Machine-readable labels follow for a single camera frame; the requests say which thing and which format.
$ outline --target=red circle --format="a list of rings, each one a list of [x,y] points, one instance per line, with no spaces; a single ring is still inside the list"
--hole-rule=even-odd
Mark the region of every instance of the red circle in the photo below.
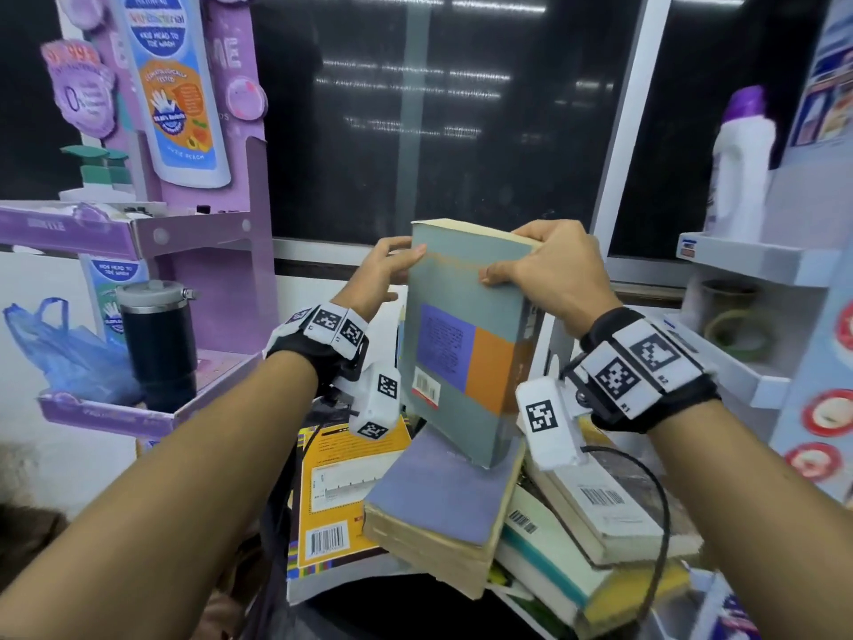
[[[814,471],[809,472],[809,475],[807,475],[803,472],[802,468],[799,468],[797,467],[797,465],[794,464],[794,461],[796,461],[797,458],[804,452],[825,453],[826,464],[824,464],[823,466],[813,466],[812,469]],[[787,452],[785,454],[785,462],[791,465],[791,467],[793,467],[806,480],[811,480],[817,483],[821,480],[826,480],[834,473],[836,473],[839,469],[841,469],[841,465],[844,461],[841,458],[841,452],[839,452],[831,444],[826,444],[824,442],[807,442],[806,444],[801,444],[798,447],[794,447],[790,452]]]
[[[844,346],[845,350],[853,352],[853,301],[838,314],[835,322],[835,339]]]
[[[817,408],[826,402],[827,399],[832,399],[833,397],[847,399],[853,403],[853,391],[846,388],[835,388],[831,391],[821,393],[803,409],[803,426],[815,435],[822,436],[823,438],[835,438],[836,436],[853,431],[853,417],[842,427],[825,427],[816,420],[815,411]]]

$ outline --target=white wall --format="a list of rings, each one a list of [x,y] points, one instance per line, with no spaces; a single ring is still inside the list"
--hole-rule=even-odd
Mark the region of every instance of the white wall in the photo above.
[[[289,316],[330,300],[343,286],[340,280],[279,276],[279,311]],[[393,289],[405,296],[406,288]],[[35,311],[48,296],[69,301],[72,327],[94,330],[77,260],[0,253],[0,309],[17,303]],[[393,357],[400,306],[401,301],[383,305],[371,322],[368,363],[377,355]],[[134,440],[46,421],[35,400],[46,387],[44,376],[0,324],[0,502],[58,508],[76,516],[133,462]]]

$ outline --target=black tumbler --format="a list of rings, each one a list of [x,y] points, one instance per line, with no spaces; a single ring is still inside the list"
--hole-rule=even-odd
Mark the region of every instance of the black tumbler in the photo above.
[[[115,297],[145,405],[174,413],[195,397],[198,361],[189,314],[195,293],[174,280],[148,280],[118,286]]]

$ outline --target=purple shelf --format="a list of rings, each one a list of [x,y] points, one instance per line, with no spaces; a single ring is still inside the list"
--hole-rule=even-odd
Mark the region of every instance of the purple shelf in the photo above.
[[[55,424],[156,440],[174,431],[197,411],[243,381],[259,361],[260,353],[239,355],[199,351],[199,369],[196,371],[201,387],[199,394],[174,414],[79,400],[64,392],[44,392],[38,396],[38,405],[44,419]]]
[[[74,205],[78,202],[52,203]],[[250,212],[97,222],[0,202],[0,243],[140,260],[249,237]]]

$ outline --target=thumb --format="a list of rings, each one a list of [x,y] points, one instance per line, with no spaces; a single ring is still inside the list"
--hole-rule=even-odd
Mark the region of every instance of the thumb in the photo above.
[[[517,262],[517,260],[503,260],[500,263],[492,263],[479,271],[480,282],[484,285],[499,285],[509,282],[514,277]]]
[[[385,259],[386,265],[392,274],[396,274],[417,263],[425,253],[427,253],[427,245],[418,245],[414,249],[400,249],[393,256]]]

